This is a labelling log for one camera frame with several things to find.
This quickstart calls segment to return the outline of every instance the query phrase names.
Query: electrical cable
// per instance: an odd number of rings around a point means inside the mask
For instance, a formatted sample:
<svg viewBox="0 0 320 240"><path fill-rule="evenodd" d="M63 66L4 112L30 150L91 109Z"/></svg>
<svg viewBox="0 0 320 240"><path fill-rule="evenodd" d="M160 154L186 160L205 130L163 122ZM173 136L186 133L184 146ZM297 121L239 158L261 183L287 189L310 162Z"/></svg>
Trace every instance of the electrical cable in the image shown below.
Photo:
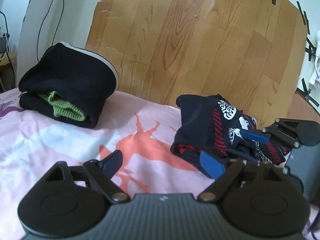
<svg viewBox="0 0 320 240"><path fill-rule="evenodd" d="M1 88L2 88L2 90L3 90L3 92L5 92L5 88L4 88L4 85L3 85L3 83L2 83L1 77L0 77L0 86L1 86Z"/></svg>
<svg viewBox="0 0 320 240"><path fill-rule="evenodd" d="M51 6L52 6L53 1L54 1L54 0L52 0L52 1L51 1L51 3L50 3L49 9L48 9L47 14L45 15L45 17L44 17L44 19L43 19L43 21L42 21L42 23L41 23L41 26L40 26L40 29L39 29L39 33L38 33L38 38L37 38L37 51L36 51L36 54L37 54L37 60L38 60L38 62L39 62L38 49L39 49L39 38L40 38L40 33L41 33L42 25L43 25L43 23L44 23L44 21L45 21L46 17L48 16L48 14L49 14L49 12L50 12L50 9L51 9Z"/></svg>
<svg viewBox="0 0 320 240"><path fill-rule="evenodd" d="M3 17L4 17L5 28L7 29L7 34L9 34L7 17L5 16L5 14L4 14L2 11L0 11L0 13L1 13L1 14L3 15ZM8 49L8 51L10 52L10 50L9 50L9 43L8 43L8 42L7 42L7 49Z"/></svg>
<svg viewBox="0 0 320 240"><path fill-rule="evenodd" d="M10 63L10 68L12 69L12 74L13 74L12 89L14 89L15 86L16 86L16 73L14 72L14 68L13 68L11 59L10 59L10 57L9 57L8 51L6 51L6 53L7 53L7 57L8 57L9 63Z"/></svg>
<svg viewBox="0 0 320 240"><path fill-rule="evenodd" d="M0 61L2 60L2 59L4 59L4 57L6 56L6 51L7 51L7 45L8 45L8 36L7 36L7 34L5 33L4 34L5 35L5 42L6 42L6 44L5 44L5 51L4 51L4 53L2 54L2 56L1 56L1 58L0 58Z"/></svg>
<svg viewBox="0 0 320 240"><path fill-rule="evenodd" d="M319 59L319 57L317 56L316 59L315 59L315 70L316 70L316 73L317 73L318 78L320 78L319 69L318 69L318 67L317 67L317 65L318 65L318 59Z"/></svg>
<svg viewBox="0 0 320 240"><path fill-rule="evenodd" d="M61 12L61 15L60 15L60 19L59 19L59 22L58 22L56 31L55 31L54 36L53 36L53 39L52 39L51 46L53 46L54 38L56 37L57 31L58 31L58 28L59 28L59 25L60 25L60 22L61 22L61 18L62 18L63 11L64 11L64 0L62 0L62 12Z"/></svg>

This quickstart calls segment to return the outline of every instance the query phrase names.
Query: white wall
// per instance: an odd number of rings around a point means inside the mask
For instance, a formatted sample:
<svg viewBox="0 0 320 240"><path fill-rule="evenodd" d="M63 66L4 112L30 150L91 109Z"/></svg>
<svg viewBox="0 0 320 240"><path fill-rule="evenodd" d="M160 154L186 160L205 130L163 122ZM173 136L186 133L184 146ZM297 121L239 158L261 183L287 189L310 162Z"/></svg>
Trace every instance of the white wall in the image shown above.
<svg viewBox="0 0 320 240"><path fill-rule="evenodd" d="M99 0L65 0L65 9L56 34L55 43L66 41L83 48L87 41L94 9ZM17 84L36 63L36 43L41 22L51 0L31 0L22 26L18 49ZM39 58L51 46L62 10L62 0L54 0L43 24L39 39Z"/></svg>
<svg viewBox="0 0 320 240"><path fill-rule="evenodd" d="M54 40L71 43L84 48L90 31L94 9L99 0L65 0L64 13ZM51 46L62 11L62 0L59 0L49 29L47 48Z"/></svg>
<svg viewBox="0 0 320 240"><path fill-rule="evenodd" d="M23 18L27 11L29 0L0 0L0 10L6 15L8 30L10 34L9 49L17 53ZM0 26L5 28L4 17L0 15ZM11 87L12 72L7 70L1 73L4 86L9 89Z"/></svg>
<svg viewBox="0 0 320 240"><path fill-rule="evenodd" d="M37 64L37 37L40 30L40 25L48 11L51 1L52 0L30 0L19 40L17 59L17 85L22 76L30 68ZM57 5L57 1L58 0L54 0L51 11L49 12L41 29L41 35L39 39L39 58L41 58L41 56L45 52L48 31L55 11L55 7Z"/></svg>
<svg viewBox="0 0 320 240"><path fill-rule="evenodd" d="M302 11L306 11L307 17L309 20L309 29L310 35L308 35L309 40L312 44L316 45L315 42L315 32L320 29L320 0L289 0L291 3L298 7L297 1L299 1L301 5ZM308 86L310 77L314 71L314 59L311 62L308 61L308 54L305 53L304 60L302 64L302 69L300 72L298 87L303 90L301 79L304 78L306 85ZM320 86L316 85L316 89L311 91L310 96L312 96L318 103L320 103Z"/></svg>

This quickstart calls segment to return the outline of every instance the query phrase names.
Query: black clothing with print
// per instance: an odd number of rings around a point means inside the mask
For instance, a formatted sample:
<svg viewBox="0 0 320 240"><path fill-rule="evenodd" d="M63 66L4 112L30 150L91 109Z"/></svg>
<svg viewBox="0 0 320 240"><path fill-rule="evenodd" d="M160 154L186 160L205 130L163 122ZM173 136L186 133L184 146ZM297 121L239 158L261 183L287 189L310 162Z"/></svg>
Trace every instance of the black clothing with print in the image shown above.
<svg viewBox="0 0 320 240"><path fill-rule="evenodd" d="M222 158L238 157L251 162L268 160L279 164L285 161L288 149L278 143L262 144L242 138L240 129L256 130L256 120L237 110L221 95L181 95L176 104L181 109L182 126L170 150L204 174L208 175L200 165L201 150Z"/></svg>

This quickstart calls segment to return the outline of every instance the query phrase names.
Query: white graphic print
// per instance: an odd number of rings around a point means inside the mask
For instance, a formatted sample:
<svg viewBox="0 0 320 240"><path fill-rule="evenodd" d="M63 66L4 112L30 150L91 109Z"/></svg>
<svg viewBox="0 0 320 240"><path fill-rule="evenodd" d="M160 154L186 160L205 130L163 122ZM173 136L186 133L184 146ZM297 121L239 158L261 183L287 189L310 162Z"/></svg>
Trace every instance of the white graphic print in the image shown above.
<svg viewBox="0 0 320 240"><path fill-rule="evenodd" d="M258 155L259 155L259 162L262 162L262 161L268 161L268 162L271 162L262 152L262 150L259 148L259 142L255 142L256 143L256 149L258 151Z"/></svg>
<svg viewBox="0 0 320 240"><path fill-rule="evenodd" d="M240 122L240 124L241 124L242 129L248 130L249 122L248 122L246 119L244 119L244 118L241 116L241 117L239 117L239 122Z"/></svg>
<svg viewBox="0 0 320 240"><path fill-rule="evenodd" d="M223 100L218 101L218 104L221 108L221 111L223 112L223 116L225 119L231 120L235 116L236 111L237 111L237 109L235 107L226 103Z"/></svg>
<svg viewBox="0 0 320 240"><path fill-rule="evenodd" d="M235 139L235 135L240 137L241 139L243 139L240 134L239 128L229 128L229 139L230 139L231 144L233 144L233 140Z"/></svg>
<svg viewBox="0 0 320 240"><path fill-rule="evenodd" d="M256 125L257 124L257 120L252 116L251 116L251 119L252 119L253 123Z"/></svg>

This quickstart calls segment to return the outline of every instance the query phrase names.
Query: white trim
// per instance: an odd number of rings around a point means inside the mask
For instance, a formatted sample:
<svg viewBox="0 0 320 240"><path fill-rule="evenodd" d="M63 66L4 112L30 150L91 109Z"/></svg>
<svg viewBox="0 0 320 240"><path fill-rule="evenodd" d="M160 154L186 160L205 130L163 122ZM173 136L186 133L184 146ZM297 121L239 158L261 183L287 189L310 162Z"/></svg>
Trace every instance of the white trim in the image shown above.
<svg viewBox="0 0 320 240"><path fill-rule="evenodd" d="M65 47L67 47L67 48L82 52L82 53L87 54L87 55L89 55L91 57L95 57L96 59L98 59L98 60L102 61L104 64L106 64L111 69L111 71L113 72L113 74L116 77L116 89L115 90L118 90L118 87L119 87L119 75L118 75L117 70L114 68L114 66L108 60L106 60L104 57L100 56L97 53L88 51L86 49L80 49L80 48L74 47L74 46L72 46L71 44L69 44L67 42L60 41L60 43L62 45L64 45Z"/></svg>

